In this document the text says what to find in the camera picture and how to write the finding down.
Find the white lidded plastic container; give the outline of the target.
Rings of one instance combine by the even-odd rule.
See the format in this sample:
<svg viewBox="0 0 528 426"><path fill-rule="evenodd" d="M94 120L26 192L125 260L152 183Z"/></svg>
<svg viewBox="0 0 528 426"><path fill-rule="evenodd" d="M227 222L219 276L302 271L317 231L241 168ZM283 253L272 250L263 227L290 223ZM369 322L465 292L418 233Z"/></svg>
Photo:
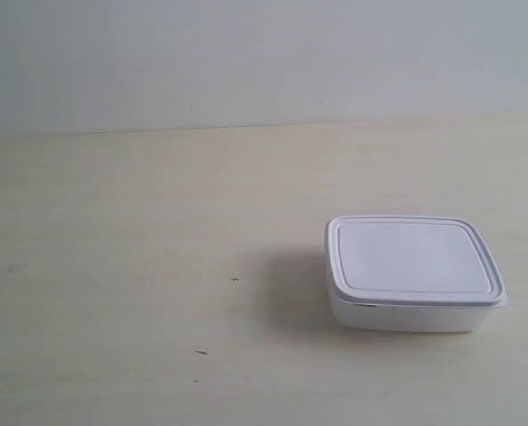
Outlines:
<svg viewBox="0 0 528 426"><path fill-rule="evenodd" d="M328 299L342 325L463 333L508 303L480 232L451 217L357 215L325 226Z"/></svg>

